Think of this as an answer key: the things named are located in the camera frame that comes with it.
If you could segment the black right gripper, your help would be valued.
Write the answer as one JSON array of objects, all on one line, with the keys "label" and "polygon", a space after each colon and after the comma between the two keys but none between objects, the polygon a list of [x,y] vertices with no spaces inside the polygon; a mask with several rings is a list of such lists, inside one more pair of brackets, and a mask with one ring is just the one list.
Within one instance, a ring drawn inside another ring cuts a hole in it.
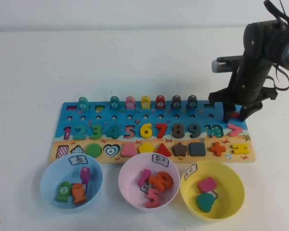
[{"label": "black right gripper", "polygon": [[242,105],[239,120],[245,121],[262,109],[261,101],[276,99],[276,89],[263,86],[272,65],[266,58],[254,60],[246,56],[218,57],[212,62],[214,73],[232,72],[227,88],[209,94],[210,104],[223,103],[224,122],[228,122],[236,112],[235,104]]}]

